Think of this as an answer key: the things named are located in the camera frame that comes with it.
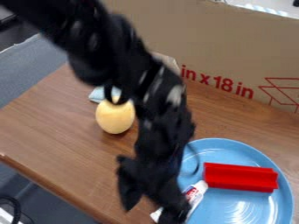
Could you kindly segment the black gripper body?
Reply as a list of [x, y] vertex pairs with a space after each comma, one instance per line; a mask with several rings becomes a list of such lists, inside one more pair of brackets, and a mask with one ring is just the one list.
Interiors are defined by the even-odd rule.
[[160, 207], [173, 207], [187, 202], [177, 184], [183, 154], [168, 157], [116, 157], [119, 164], [116, 175], [124, 172], [136, 177], [145, 195]]

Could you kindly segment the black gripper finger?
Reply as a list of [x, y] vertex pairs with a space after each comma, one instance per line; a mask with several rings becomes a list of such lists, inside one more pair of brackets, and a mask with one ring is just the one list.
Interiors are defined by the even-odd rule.
[[143, 196], [143, 187], [139, 179], [120, 171], [117, 173], [117, 190], [121, 206], [128, 212], [136, 206]]
[[173, 207], [167, 206], [161, 211], [157, 224], [183, 224], [187, 220], [191, 208], [188, 202], [183, 202]]

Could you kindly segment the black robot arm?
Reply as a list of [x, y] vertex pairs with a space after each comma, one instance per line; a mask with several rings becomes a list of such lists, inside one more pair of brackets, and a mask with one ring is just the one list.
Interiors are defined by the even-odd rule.
[[117, 156], [120, 203], [131, 210], [141, 198], [161, 209], [157, 224], [183, 224], [192, 209], [177, 184], [184, 147], [195, 132], [180, 75], [145, 48], [127, 18], [101, 0], [0, 0], [65, 51], [79, 80], [101, 86], [109, 102], [135, 105], [135, 155]]

